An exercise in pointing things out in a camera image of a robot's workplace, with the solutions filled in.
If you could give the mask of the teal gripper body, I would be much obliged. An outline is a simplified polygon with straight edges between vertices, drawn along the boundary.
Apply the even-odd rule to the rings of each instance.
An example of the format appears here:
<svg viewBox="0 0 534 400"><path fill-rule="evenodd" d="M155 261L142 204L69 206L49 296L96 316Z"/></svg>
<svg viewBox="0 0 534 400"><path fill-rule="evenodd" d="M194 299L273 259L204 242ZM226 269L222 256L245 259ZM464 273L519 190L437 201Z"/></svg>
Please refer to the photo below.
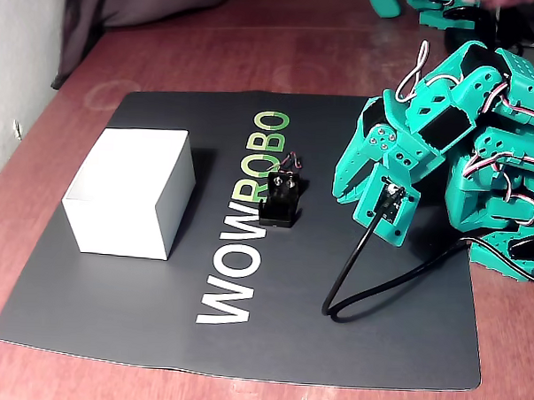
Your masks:
<svg viewBox="0 0 534 400"><path fill-rule="evenodd" d="M362 112L363 128L388 125L397 133L396 142L383 155L379 164L403 181L416 183L426 178L445 162L440 150L431 147L419 133L414 134L406 126L405 106L391 97L376 96L366 101Z"/></svg>

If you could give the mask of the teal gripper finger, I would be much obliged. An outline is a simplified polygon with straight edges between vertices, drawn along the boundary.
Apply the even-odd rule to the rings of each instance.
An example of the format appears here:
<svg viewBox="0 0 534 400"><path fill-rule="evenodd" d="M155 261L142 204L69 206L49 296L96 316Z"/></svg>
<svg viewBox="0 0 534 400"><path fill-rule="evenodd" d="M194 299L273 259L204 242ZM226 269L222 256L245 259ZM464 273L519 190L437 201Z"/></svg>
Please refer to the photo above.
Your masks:
<svg viewBox="0 0 534 400"><path fill-rule="evenodd" d="M368 175L370 175L373 166L382 160L385 152L396 142L397 133L393 127L381 124L373 125L368 131L365 131L363 128L363 132L367 137L369 151L369 161L364 168L368 169ZM356 200L358 198L344 199L346 203L351 203Z"/></svg>
<svg viewBox="0 0 534 400"><path fill-rule="evenodd" d="M362 124L358 124L344 154L337 162L332 193L337 198L362 197L366 187L368 169L364 166L369 161L368 140Z"/></svg>

